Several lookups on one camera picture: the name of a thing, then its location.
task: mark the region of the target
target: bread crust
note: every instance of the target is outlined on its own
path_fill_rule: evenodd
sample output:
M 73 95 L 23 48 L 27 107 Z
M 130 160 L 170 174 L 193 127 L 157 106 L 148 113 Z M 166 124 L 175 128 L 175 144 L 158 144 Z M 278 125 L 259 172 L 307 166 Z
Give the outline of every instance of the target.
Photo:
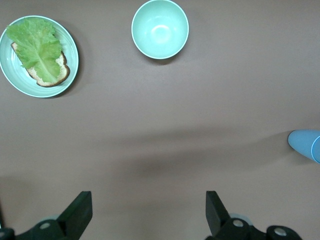
M 15 42 L 13 42 L 11 44 L 11 47 L 12 47 L 13 51 L 16 52 L 18 45 Z M 57 85 L 61 84 L 64 80 L 66 80 L 68 78 L 68 76 L 70 74 L 70 68 L 67 65 L 67 58 L 66 58 L 66 56 L 65 56 L 63 51 L 61 51 L 60 57 L 57 58 L 55 61 L 60 66 L 60 74 L 59 74 L 59 76 L 57 78 L 58 79 L 57 82 L 52 83 L 52 82 L 43 81 L 42 78 L 40 78 L 37 75 L 37 72 L 35 71 L 35 69 L 33 67 L 31 67 L 29 69 L 26 69 L 26 71 L 28 72 L 28 74 L 29 74 L 29 76 L 31 78 L 36 80 L 36 84 L 38 84 L 41 87 L 49 88 L 49 87 L 57 86 Z

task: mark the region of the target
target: plate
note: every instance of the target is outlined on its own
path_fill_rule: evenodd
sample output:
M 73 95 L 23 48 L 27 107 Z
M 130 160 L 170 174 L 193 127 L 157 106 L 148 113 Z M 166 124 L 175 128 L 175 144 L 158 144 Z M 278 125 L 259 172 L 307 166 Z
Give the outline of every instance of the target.
M 49 98 L 56 96 L 66 90 L 74 81 L 79 67 L 79 54 L 75 41 L 68 31 L 58 22 L 45 17 L 30 15 L 21 17 L 13 21 L 10 25 L 20 24 L 26 18 L 41 18 L 52 23 L 55 28 L 55 37 L 60 40 L 62 51 L 67 60 L 67 65 L 70 68 L 70 74 L 66 80 L 57 86 L 43 87 L 37 85 L 37 81 L 29 76 L 27 70 L 22 67 L 22 63 L 11 47 L 13 42 L 8 38 L 4 30 L 0 37 L 0 67 L 4 76 L 8 81 L 19 91 L 36 98 Z

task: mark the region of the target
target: bowl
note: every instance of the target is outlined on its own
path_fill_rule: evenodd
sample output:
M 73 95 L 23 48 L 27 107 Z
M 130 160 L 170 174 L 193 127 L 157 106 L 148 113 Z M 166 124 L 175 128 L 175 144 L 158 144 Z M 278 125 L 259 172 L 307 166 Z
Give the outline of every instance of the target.
M 135 13 L 131 25 L 136 47 L 153 59 L 176 55 L 186 44 L 189 23 L 183 9 L 171 0 L 150 0 Z
M 24 16 L 13 21 L 10 23 L 10 25 L 20 24 L 26 18 L 41 18 L 53 24 L 55 28 L 54 35 L 57 39 L 59 39 L 62 45 L 62 50 L 67 60 L 66 64 L 70 68 L 70 74 L 67 79 L 59 85 L 52 87 L 43 87 L 37 85 L 37 81 L 31 78 L 27 70 L 21 66 L 21 61 L 11 47 L 11 43 L 13 41 L 8 38 L 6 34 L 7 29 L 3 31 L 0 37 L 1 70 L 4 76 L 13 86 L 26 95 L 36 98 L 49 98 L 56 96 L 65 91 L 71 85 L 77 75 L 79 67 L 79 54 L 76 44 L 69 32 L 62 25 L 45 16 Z

